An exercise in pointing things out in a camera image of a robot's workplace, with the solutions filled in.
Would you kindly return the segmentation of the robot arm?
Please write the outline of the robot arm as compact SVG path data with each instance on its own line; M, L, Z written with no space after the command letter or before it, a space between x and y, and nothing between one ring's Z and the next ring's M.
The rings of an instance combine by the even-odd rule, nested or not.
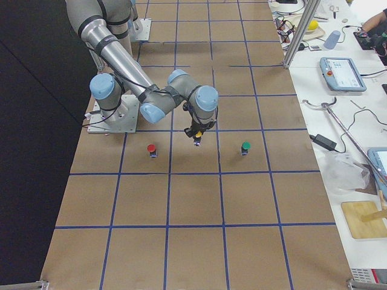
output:
M170 74L163 89L146 75L131 51L129 34L138 19L135 2L67 1L66 7L73 30L94 60L102 60L112 69L90 81L99 113L88 124L88 132L135 132L138 114L155 124L182 106L192 118L184 132L198 146L203 133L216 123L218 92L200 85L182 69Z

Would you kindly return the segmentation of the person hand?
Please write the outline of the person hand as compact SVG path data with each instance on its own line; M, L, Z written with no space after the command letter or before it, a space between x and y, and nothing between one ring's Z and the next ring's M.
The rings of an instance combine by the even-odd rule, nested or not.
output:
M362 30L370 35L381 35L386 31L386 9L368 19L362 25Z

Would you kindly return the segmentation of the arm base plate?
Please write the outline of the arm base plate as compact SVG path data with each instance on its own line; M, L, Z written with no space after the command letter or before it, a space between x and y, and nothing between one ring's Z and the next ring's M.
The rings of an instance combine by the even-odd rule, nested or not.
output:
M100 113L98 103L95 101L93 110L96 114L90 116L91 125L87 125L89 134L122 134L135 133L137 127L137 118L139 110L139 101L135 95L124 94L121 96L121 105L115 113L105 121L109 114Z
M152 19L138 18L132 22L130 38L132 42L147 42L150 37Z

